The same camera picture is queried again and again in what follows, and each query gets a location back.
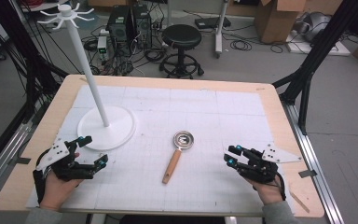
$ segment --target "sleeve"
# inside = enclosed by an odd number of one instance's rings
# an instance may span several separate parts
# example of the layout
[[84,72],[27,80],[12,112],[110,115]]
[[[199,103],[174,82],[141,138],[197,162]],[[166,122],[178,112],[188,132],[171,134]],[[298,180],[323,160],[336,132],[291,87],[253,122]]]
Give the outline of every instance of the sleeve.
[[287,202],[272,203],[263,206],[267,224],[299,224]]
[[62,213],[42,208],[33,208],[25,220],[25,224],[58,224]]

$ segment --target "wooden table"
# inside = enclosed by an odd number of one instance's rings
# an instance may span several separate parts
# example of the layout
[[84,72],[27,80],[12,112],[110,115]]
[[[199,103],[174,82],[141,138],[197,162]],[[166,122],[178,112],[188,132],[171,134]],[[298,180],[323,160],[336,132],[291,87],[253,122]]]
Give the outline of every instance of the wooden table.
[[[147,87],[183,90],[242,91],[260,96],[268,125],[276,147],[301,155],[281,101],[270,84],[147,77],[95,77],[97,85],[119,87]],[[32,171],[36,159],[50,148],[58,130],[71,109],[77,92],[87,80],[85,76],[71,75],[62,83],[45,116],[34,132],[22,157],[31,158],[29,164],[17,164],[0,192],[0,211],[26,211],[30,192],[34,187]],[[297,217],[322,217],[324,209],[310,177],[301,178],[299,172],[307,170],[305,162],[286,163],[283,166],[286,186],[293,197]]]

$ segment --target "person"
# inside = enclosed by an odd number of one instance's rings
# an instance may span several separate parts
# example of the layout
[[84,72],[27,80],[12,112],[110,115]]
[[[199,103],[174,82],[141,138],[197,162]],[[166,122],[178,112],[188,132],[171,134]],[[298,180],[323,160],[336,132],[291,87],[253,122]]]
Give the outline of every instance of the person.
[[[25,220],[25,224],[58,224],[62,213],[59,212],[62,204],[68,199],[74,189],[82,182],[82,179],[70,181],[60,180],[54,172],[49,172],[46,179],[45,195],[39,207],[33,208]],[[260,200],[267,224],[298,224],[286,201],[282,199],[280,188],[273,186],[275,183],[259,184],[253,180],[246,179],[255,187]]]

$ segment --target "metal spoon head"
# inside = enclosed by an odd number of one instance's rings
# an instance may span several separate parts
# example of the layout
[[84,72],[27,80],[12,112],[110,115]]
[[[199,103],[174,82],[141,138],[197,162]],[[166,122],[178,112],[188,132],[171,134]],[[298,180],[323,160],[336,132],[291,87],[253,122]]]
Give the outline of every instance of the metal spoon head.
[[187,149],[193,146],[194,137],[190,132],[180,131],[173,137],[173,142],[181,149]]

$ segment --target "stool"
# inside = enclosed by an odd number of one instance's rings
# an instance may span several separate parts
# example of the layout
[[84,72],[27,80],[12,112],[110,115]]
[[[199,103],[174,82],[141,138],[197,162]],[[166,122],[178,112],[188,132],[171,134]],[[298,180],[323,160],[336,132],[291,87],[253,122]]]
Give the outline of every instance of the stool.
[[[167,77],[190,77],[191,79],[193,79],[191,74],[193,74],[196,70],[199,76],[204,74],[204,71],[201,69],[201,66],[196,59],[185,54],[185,50],[193,49],[201,42],[201,33],[199,30],[184,24],[172,25],[167,27],[162,32],[162,40],[168,46],[178,49],[178,53],[167,56],[159,64],[159,71],[165,71],[168,74]],[[170,58],[176,56],[178,58],[177,62],[168,61]]]

